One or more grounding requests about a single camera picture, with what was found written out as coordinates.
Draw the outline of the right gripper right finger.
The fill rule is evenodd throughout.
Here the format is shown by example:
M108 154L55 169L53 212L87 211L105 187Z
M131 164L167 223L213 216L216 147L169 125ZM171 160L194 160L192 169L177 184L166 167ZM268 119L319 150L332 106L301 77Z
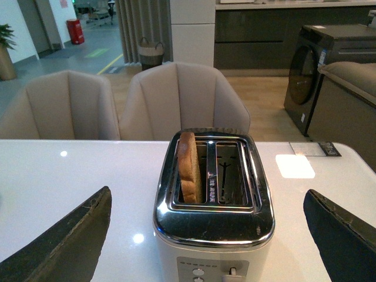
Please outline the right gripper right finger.
M375 227L313 189L303 210L332 281L375 281Z

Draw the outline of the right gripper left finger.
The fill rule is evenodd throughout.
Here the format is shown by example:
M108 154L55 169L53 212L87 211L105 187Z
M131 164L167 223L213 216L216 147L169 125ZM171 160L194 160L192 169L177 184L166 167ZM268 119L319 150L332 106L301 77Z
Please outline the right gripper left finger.
M107 186L1 262L1 281L91 281L110 224Z

